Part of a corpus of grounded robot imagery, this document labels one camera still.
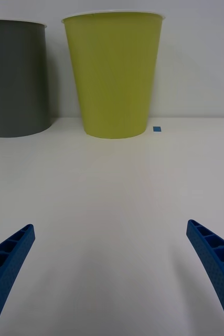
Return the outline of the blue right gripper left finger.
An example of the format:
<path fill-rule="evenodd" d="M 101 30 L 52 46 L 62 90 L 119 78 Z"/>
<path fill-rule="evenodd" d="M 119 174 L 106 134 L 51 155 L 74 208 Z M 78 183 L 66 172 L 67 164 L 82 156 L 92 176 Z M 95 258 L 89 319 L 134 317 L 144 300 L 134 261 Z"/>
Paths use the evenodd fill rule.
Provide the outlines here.
<path fill-rule="evenodd" d="M 0 244 L 0 315 L 34 241 L 34 226 L 28 224 Z"/>

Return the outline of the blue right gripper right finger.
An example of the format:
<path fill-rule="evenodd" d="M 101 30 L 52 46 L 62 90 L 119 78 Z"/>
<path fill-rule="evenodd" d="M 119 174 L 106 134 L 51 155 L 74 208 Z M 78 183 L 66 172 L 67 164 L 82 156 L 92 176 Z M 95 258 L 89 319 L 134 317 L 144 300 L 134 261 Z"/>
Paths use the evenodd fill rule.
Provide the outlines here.
<path fill-rule="evenodd" d="M 190 219 L 186 235 L 196 251 L 224 310 L 224 240 Z"/>

